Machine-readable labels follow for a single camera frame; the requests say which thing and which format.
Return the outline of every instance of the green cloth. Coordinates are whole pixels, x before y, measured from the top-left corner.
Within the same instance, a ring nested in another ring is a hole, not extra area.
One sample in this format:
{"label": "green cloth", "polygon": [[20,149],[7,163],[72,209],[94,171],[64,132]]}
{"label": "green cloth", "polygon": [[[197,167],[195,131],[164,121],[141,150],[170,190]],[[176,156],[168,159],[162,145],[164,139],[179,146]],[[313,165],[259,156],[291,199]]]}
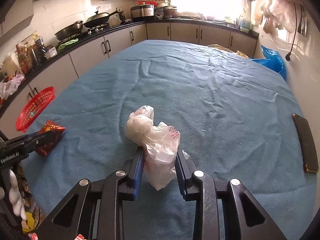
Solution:
{"label": "green cloth", "polygon": [[58,47],[58,52],[63,51],[65,47],[67,47],[67,46],[69,46],[69,45],[71,45],[73,43],[76,43],[78,41],[79,41],[79,39],[74,39],[74,40],[70,40],[70,41],[67,41],[66,43],[61,44]]}

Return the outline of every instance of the blue tablecloth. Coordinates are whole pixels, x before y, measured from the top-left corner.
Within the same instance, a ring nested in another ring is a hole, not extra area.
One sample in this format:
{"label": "blue tablecloth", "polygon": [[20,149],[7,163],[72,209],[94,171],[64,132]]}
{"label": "blue tablecloth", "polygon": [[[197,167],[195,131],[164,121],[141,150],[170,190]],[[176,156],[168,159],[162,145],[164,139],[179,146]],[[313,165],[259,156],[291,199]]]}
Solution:
{"label": "blue tablecloth", "polygon": [[[301,109],[283,78],[257,63],[216,49],[173,41],[144,41],[81,76],[37,118],[67,127],[45,160],[23,161],[36,201],[49,213],[82,178],[104,179],[133,157],[125,138],[131,112],[155,109],[181,132],[180,146],[213,178],[238,178],[288,239],[308,227],[316,175],[304,173],[292,114]],[[195,203],[177,180],[156,191],[144,177],[135,202],[124,203],[127,239],[191,239]]]}

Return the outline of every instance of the phone case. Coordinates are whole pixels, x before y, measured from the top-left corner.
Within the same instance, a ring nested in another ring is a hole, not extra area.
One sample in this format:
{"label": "phone case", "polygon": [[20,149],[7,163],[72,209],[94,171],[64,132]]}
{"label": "phone case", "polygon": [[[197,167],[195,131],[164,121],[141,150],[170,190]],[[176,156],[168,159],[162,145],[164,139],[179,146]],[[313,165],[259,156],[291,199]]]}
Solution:
{"label": "phone case", "polygon": [[317,173],[319,171],[316,146],[307,119],[297,114],[292,115],[296,126],[303,159],[303,169],[306,172]]}

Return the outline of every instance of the frying pan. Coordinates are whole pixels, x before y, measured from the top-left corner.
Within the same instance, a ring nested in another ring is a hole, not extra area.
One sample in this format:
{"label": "frying pan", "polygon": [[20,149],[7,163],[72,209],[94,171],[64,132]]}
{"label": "frying pan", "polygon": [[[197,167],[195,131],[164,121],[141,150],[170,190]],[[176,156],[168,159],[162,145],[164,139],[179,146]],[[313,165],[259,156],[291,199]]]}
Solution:
{"label": "frying pan", "polygon": [[74,34],[77,34],[77,33],[80,33],[82,28],[83,28],[83,24],[82,24],[83,21],[76,21],[75,23],[63,28],[62,30],[58,31],[55,36],[57,37],[57,39],[59,41],[63,41],[65,40],[66,38],[74,35]]}
{"label": "frying pan", "polygon": [[87,27],[88,29],[107,23],[110,16],[120,12],[120,10],[116,10],[113,13],[109,14],[107,12],[98,13],[98,10],[99,10],[99,7],[97,8],[96,14],[89,17],[87,19],[87,22],[84,23],[84,26]]}

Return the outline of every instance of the red container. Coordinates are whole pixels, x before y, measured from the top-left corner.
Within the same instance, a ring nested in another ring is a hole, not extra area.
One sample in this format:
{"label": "red container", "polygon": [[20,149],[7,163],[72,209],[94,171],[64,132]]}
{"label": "red container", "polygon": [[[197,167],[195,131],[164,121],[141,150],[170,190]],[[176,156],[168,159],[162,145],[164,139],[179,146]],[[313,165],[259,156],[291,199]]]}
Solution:
{"label": "red container", "polygon": [[54,87],[47,87],[36,94],[21,111],[16,122],[16,130],[26,132],[38,115],[54,99]]}
{"label": "red container", "polygon": [[158,2],[154,2],[154,1],[138,1],[138,5],[142,5],[143,3],[153,4],[155,7],[159,4]]}

